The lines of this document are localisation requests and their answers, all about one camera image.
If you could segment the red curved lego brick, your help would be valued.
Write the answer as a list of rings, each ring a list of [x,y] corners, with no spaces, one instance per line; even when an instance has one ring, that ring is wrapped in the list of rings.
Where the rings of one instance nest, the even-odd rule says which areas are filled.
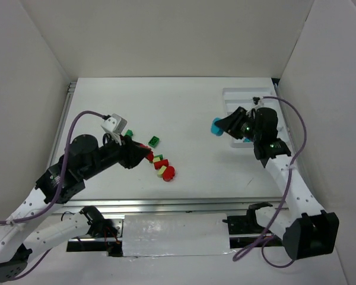
[[[147,153],[145,155],[145,158],[150,162],[152,163],[153,160],[154,160],[154,153],[152,151],[152,149],[146,145],[143,145],[143,144],[140,144],[139,147],[141,147],[142,149],[144,150],[147,150]]]

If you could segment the blue rounded lego brick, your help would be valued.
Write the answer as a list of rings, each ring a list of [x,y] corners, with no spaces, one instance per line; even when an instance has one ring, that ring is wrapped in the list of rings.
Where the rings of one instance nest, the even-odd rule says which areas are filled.
[[[220,129],[218,126],[216,126],[216,122],[220,121],[220,118],[214,118],[211,124],[211,133],[216,135],[216,136],[221,136],[224,131],[222,129]]]

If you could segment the dark green lego brick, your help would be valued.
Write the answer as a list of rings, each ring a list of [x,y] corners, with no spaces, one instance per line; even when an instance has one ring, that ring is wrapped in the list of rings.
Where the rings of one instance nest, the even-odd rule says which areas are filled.
[[[159,139],[158,137],[156,137],[156,136],[153,136],[153,137],[149,140],[148,145],[149,145],[150,147],[152,147],[152,148],[156,148],[156,146],[158,146],[159,142],[160,142],[160,139]]]

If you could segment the pale yellow sloped lego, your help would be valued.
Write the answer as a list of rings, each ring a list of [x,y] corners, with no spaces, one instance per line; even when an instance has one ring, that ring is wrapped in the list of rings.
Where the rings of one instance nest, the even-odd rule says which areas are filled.
[[[162,167],[158,170],[157,176],[158,176],[159,178],[162,178],[162,177],[163,177],[163,173],[166,171],[166,169],[167,169],[166,166],[162,166]]]

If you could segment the red rounded lego brick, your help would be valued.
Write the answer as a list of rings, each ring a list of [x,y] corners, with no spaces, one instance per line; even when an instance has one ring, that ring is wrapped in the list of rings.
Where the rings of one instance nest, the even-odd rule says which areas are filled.
[[[173,166],[167,166],[162,175],[163,180],[169,182],[174,177],[175,177],[175,168]]]

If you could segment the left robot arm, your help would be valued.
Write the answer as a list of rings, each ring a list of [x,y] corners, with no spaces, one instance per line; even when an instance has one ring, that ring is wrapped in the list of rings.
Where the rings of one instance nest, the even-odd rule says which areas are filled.
[[[95,206],[85,206],[46,229],[40,230],[38,226],[85,189],[85,181],[116,163],[132,169],[151,153],[129,136],[124,136],[121,144],[111,141],[103,146],[88,134],[73,139],[65,177],[61,178],[63,161],[59,160],[36,181],[28,198],[15,210],[14,218],[0,226],[0,283],[18,279],[35,257],[70,238],[116,238],[117,226]]]

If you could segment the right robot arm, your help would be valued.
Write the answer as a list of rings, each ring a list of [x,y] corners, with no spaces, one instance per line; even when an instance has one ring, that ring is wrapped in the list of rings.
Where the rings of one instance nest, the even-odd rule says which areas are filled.
[[[257,246],[265,247],[278,239],[292,262],[331,254],[335,247],[339,219],[327,212],[310,192],[300,175],[296,160],[284,140],[287,131],[281,113],[271,107],[238,107],[225,118],[215,118],[211,131],[220,136],[252,143],[254,155],[271,175],[282,198],[277,207],[260,202],[248,207],[248,227],[259,232],[258,238],[239,250],[233,261],[244,258]]]

